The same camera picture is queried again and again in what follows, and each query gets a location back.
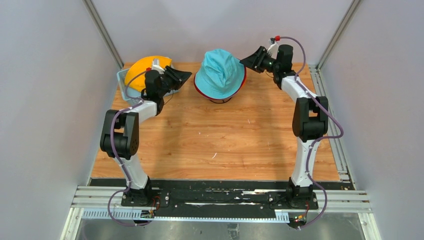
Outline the left aluminium corner rail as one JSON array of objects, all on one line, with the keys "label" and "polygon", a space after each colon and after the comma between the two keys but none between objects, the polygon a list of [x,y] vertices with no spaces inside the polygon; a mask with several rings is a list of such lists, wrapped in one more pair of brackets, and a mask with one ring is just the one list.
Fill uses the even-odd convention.
[{"label": "left aluminium corner rail", "polygon": [[115,44],[113,43],[113,40],[105,24],[103,23],[102,18],[100,14],[98,13],[94,2],[92,0],[82,0],[82,2],[84,3],[85,8],[87,9],[89,15],[91,16],[97,30],[99,31],[106,47],[108,48],[114,61],[116,62],[116,65],[121,69],[124,66],[124,61],[122,60],[120,54],[118,53],[118,50]]}]

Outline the aluminium corner frame rail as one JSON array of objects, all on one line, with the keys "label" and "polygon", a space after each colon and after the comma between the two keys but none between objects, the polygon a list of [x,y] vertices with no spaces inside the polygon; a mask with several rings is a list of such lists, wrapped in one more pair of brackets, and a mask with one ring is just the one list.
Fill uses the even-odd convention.
[{"label": "aluminium corner frame rail", "polygon": [[[344,13],[340,23],[335,29],[330,41],[328,42],[324,52],[322,53],[319,61],[315,65],[310,65],[309,72],[312,77],[312,82],[315,90],[320,95],[327,95],[327,86],[324,78],[323,69],[328,62],[333,50],[337,46],[340,38],[347,29],[350,21],[353,19],[354,14],[361,5],[361,0],[351,0],[350,4]],[[341,138],[331,138],[328,140],[331,151],[334,157],[337,173],[341,184],[351,184],[352,189],[356,189],[355,180],[350,172],[349,159],[345,153],[344,143]]]}]

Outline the teal plastic basket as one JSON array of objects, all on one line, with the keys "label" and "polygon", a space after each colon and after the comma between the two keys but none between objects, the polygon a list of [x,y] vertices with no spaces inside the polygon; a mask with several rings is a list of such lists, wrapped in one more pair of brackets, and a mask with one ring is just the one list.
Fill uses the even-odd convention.
[{"label": "teal plastic basket", "polygon": [[145,76],[145,88],[137,91],[125,85],[124,80],[129,68],[117,73],[118,86],[122,98],[126,102],[135,103],[135,101],[149,100],[161,102],[164,97],[174,94],[179,90],[167,90],[164,84],[164,73],[159,74],[156,70],[145,70],[142,72]]}]

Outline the yellow bucket hat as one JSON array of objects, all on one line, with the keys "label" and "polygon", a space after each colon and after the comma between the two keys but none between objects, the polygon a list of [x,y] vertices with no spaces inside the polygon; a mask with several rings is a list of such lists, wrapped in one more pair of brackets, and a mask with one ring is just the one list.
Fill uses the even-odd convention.
[{"label": "yellow bucket hat", "polygon": [[152,55],[143,57],[129,68],[124,79],[124,84],[138,92],[143,90],[146,87],[145,74],[143,72],[151,69],[154,58],[160,59],[160,66],[162,68],[172,65],[173,60],[166,56]]}]

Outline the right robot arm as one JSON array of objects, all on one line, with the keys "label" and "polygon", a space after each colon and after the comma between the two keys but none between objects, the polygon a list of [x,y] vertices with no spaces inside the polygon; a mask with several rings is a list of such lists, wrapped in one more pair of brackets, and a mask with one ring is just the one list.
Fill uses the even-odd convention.
[{"label": "right robot arm", "polygon": [[292,131],[297,139],[296,162],[289,178],[284,200],[294,209],[313,198],[313,169],[320,138],[328,131],[328,99],[311,92],[293,70],[291,45],[279,45],[276,57],[265,47],[240,60],[257,73],[269,72],[274,83],[294,101]]}]

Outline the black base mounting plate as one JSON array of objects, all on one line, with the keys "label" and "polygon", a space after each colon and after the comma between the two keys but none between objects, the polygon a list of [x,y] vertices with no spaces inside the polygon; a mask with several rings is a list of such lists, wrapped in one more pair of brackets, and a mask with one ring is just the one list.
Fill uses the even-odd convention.
[{"label": "black base mounting plate", "polygon": [[313,198],[287,204],[287,181],[242,180],[164,180],[151,181],[152,198],[142,205],[118,193],[110,204],[112,213],[119,207],[135,210],[132,218],[270,219],[276,210],[307,212],[323,206],[322,191],[313,187]]}]

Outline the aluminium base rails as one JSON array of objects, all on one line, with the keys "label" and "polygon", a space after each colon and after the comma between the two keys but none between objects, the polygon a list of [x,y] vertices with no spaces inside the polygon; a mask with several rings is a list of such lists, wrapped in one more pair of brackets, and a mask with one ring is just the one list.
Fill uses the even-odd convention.
[{"label": "aluminium base rails", "polygon": [[368,196],[359,190],[317,191],[317,209],[272,208],[280,189],[211,189],[222,202],[160,192],[148,206],[123,206],[118,187],[80,186],[62,240],[379,240]]}]

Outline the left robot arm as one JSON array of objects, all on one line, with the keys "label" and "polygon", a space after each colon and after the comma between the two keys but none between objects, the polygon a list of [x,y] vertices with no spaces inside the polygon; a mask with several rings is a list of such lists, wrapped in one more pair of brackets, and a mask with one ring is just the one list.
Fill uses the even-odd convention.
[{"label": "left robot arm", "polygon": [[126,198],[142,207],[152,203],[153,193],[151,180],[137,157],[140,124],[160,114],[165,95],[179,90],[192,73],[166,66],[163,71],[149,69],[144,75],[145,88],[135,105],[105,113],[99,142],[101,151],[117,162],[125,176]]}]

